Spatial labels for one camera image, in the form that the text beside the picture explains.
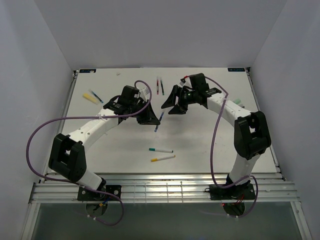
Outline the red pen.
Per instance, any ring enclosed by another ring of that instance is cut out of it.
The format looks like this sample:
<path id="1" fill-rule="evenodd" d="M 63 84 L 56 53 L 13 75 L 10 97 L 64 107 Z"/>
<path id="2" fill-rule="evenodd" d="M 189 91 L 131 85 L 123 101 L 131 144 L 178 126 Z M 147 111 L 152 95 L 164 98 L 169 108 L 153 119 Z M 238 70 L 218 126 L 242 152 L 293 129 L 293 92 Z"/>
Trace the red pen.
<path id="1" fill-rule="evenodd" d="M 159 95 L 160 79 L 156 77 L 156 94 Z"/>

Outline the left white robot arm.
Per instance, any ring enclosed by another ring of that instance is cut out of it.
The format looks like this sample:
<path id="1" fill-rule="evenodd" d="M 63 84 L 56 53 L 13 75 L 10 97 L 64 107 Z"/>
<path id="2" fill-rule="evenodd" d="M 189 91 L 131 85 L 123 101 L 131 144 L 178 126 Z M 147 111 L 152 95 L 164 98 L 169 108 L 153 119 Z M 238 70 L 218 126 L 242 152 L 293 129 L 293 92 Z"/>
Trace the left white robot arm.
<path id="1" fill-rule="evenodd" d="M 87 167 L 86 151 L 104 134 L 125 121 L 130 114 L 138 113 L 140 125 L 159 125 L 152 106 L 142 97 L 126 100 L 115 96 L 106 103 L 97 118 L 88 121 L 77 130 L 56 135 L 53 140 L 48 166 L 72 183 L 87 187 L 88 193 L 100 200 L 106 195 L 106 181 Z"/>

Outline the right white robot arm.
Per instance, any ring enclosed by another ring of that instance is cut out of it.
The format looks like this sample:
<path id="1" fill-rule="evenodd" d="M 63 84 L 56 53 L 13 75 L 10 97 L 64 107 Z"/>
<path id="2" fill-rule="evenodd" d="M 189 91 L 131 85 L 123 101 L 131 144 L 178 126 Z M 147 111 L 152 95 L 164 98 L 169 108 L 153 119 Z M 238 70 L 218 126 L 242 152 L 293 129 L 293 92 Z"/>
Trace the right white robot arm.
<path id="1" fill-rule="evenodd" d="M 252 112 L 227 99 L 217 88 L 200 89 L 174 85 L 161 108 L 170 115 L 184 115 L 188 106 L 199 104 L 218 114 L 233 127 L 233 144 L 237 152 L 232 170 L 223 185 L 214 183 L 209 193 L 216 198 L 237 199 L 251 187 L 252 170 L 258 158 L 271 146 L 271 137 L 262 111 Z"/>

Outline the green pen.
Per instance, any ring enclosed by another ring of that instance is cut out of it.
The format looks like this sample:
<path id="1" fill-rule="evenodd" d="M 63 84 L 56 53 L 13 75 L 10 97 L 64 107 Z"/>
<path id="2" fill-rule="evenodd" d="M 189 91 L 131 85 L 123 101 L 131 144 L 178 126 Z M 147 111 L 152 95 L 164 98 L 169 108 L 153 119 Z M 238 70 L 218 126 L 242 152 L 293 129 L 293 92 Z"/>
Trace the green pen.
<path id="1" fill-rule="evenodd" d="M 164 95 L 165 95 L 165 92 L 164 92 L 164 85 L 163 85 L 163 80 L 162 80 L 162 78 L 160 78 L 160 86 L 161 86 L 162 95 L 164 96 Z"/>

